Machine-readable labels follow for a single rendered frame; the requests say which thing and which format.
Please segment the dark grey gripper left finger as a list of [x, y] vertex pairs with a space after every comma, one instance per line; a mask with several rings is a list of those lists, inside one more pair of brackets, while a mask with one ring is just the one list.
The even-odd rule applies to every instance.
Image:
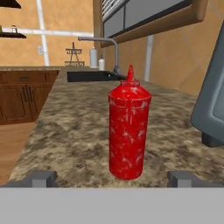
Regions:
[[57, 178], [56, 171], [39, 170], [33, 172], [32, 174], [27, 175], [22, 180], [10, 181], [6, 185], [3, 185], [3, 187], [19, 187], [19, 188], [57, 187], [58, 184], [55, 182], [56, 178]]

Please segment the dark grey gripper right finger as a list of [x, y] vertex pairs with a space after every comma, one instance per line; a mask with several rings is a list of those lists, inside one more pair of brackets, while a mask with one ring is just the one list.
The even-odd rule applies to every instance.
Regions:
[[202, 180], [190, 171], [168, 171], [169, 187], [224, 187], [224, 184]]

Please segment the red condiment bottle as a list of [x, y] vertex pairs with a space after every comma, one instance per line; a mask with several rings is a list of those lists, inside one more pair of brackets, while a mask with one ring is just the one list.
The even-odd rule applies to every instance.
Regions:
[[118, 179], [137, 179], [143, 172], [151, 94], [134, 77], [109, 92], [109, 171]]

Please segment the brown base cupboards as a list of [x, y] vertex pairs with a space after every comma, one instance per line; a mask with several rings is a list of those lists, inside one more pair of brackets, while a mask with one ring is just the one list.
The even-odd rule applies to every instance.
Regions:
[[37, 120], [58, 70], [0, 71], [0, 125]]

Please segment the grey microwave oven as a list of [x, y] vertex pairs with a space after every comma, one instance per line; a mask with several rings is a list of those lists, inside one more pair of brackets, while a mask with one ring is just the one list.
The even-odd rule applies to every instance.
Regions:
[[224, 146], [224, 21], [191, 115], [208, 147]]

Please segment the black sink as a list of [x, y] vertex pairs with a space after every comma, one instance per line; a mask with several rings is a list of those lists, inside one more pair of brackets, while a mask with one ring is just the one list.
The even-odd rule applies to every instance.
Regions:
[[91, 81], [120, 81], [126, 77], [109, 71], [78, 71], [68, 72], [68, 82], [91, 82]]

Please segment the white paper towel roll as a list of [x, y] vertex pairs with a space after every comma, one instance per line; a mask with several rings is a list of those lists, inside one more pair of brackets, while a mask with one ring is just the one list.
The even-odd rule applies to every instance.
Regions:
[[89, 50], [89, 66], [92, 68], [98, 67], [98, 52], [94, 47]]

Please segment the dark wall shelf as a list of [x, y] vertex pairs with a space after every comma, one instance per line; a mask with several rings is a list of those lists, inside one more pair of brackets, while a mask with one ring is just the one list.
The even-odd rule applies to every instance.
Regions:
[[18, 32], [18, 28], [13, 25], [11, 28], [3, 28], [0, 25], [0, 38], [25, 39], [26, 36]]

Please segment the wooden wall cabinet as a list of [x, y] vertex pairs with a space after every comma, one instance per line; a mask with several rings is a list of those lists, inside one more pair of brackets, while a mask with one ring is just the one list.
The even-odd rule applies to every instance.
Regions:
[[117, 44], [202, 22], [208, 0], [94, 0], [94, 37]]

